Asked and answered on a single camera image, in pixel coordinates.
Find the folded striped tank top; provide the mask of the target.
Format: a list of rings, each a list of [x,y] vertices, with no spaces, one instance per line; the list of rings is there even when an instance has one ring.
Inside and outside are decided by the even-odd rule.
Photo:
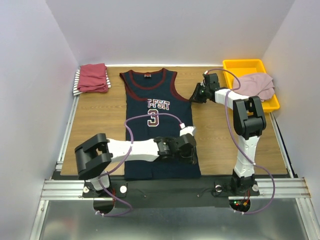
[[[87,75],[78,69],[75,73],[72,94],[78,96],[83,93],[107,93],[112,87],[107,72],[102,76]]]

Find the aluminium frame rail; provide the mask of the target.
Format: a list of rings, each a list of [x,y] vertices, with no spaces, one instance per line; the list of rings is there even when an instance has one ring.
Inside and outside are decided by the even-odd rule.
[[[68,121],[66,124],[63,140],[62,140],[59,154],[58,154],[55,166],[54,166],[55,167],[54,171],[53,171],[54,173],[56,171],[60,172],[62,170],[62,166],[64,163],[66,150],[67,150],[67,146],[68,146],[68,142],[69,142],[69,138],[70,138],[73,122],[74,122],[74,118],[75,118],[76,111],[77,111],[78,102],[79,102],[79,96],[75,96],[73,98],[73,102],[72,102],[70,114],[68,117]],[[42,199],[42,193],[43,193],[43,190],[45,189],[45,184],[47,183],[47,181],[48,180],[45,179],[43,182],[37,212],[35,215],[34,223],[32,226],[31,233],[30,233],[30,237],[29,237],[30,240],[39,240],[40,236],[41,236],[41,232],[42,232],[42,228],[44,225],[46,212],[47,212],[47,208],[48,208],[48,204],[49,204],[49,200]]]

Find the folded red tank top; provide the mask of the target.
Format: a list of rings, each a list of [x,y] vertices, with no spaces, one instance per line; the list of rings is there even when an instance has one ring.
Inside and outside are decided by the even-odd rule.
[[[104,63],[82,65],[76,89],[82,93],[107,93],[109,87],[106,71]]]

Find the yellow plastic tray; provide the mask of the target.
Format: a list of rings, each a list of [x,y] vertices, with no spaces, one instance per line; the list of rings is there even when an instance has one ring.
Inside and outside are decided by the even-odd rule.
[[[223,69],[232,72],[238,78],[255,73],[266,73],[265,66],[260,59],[225,59],[222,61]],[[262,102],[265,113],[280,109],[277,96],[274,94],[270,100]]]

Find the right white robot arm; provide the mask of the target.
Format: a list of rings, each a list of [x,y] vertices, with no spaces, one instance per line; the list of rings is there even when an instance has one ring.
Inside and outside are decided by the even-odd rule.
[[[224,105],[228,130],[238,149],[230,189],[233,194],[242,195],[255,185],[256,148],[267,126],[262,103],[258,96],[245,96],[221,87],[216,73],[206,71],[203,77],[189,100]]]

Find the navy basketball jersey 23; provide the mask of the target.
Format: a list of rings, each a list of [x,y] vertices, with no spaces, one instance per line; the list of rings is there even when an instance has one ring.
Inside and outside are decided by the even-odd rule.
[[[129,70],[120,73],[126,94],[126,119],[135,141],[156,137],[178,137],[178,121],[193,125],[192,107],[175,88],[177,72],[162,68],[154,72]],[[125,161],[127,180],[196,179],[201,176],[196,150],[182,153],[173,160]]]

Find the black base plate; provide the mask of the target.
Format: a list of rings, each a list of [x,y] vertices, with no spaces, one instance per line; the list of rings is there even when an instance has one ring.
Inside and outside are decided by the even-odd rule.
[[[88,189],[82,195],[105,201],[111,194],[111,205],[116,208],[228,208],[231,199],[242,200],[260,195],[258,184],[243,189],[232,189],[230,175],[205,175],[197,179],[156,179],[126,181],[122,176],[112,176],[110,185],[99,184],[95,189],[88,180]]]

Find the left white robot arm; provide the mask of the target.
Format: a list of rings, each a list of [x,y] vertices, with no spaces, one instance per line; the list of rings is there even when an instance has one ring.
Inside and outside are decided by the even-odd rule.
[[[106,197],[111,193],[110,178],[103,176],[111,163],[143,161],[186,166],[195,165],[196,140],[190,133],[178,137],[156,137],[143,141],[120,141],[98,133],[78,145],[75,152],[79,180],[90,181],[95,193]]]

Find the pink crumpled tank top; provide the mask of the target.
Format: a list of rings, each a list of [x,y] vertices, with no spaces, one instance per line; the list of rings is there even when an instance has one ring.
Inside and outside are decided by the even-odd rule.
[[[251,73],[233,80],[232,89],[243,96],[258,96],[262,102],[270,100],[275,94],[273,78],[267,73]]]

